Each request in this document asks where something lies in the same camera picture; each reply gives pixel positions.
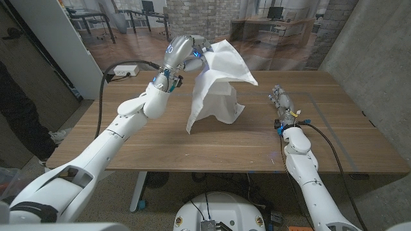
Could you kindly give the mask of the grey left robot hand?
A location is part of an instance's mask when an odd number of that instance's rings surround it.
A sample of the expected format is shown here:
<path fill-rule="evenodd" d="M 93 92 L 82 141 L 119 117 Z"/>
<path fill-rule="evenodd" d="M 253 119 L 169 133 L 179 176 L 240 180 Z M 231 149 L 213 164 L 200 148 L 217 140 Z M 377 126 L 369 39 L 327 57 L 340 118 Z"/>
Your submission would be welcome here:
<path fill-rule="evenodd" d="M 199 70 L 207 61 L 206 52 L 213 52 L 209 41 L 200 35 L 175 37 L 166 49 L 163 66 L 170 72 Z"/>

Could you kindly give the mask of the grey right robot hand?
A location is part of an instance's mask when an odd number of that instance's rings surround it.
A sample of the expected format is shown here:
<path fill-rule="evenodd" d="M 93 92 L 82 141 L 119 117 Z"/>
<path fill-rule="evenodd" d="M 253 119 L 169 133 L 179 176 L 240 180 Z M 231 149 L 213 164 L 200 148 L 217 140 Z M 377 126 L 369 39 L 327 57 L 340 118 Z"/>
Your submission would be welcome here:
<path fill-rule="evenodd" d="M 275 85 L 272 94 L 268 96 L 277 109 L 278 119 L 283 126 L 292 125 L 295 122 L 295 109 L 290 96 L 280 85 Z"/>

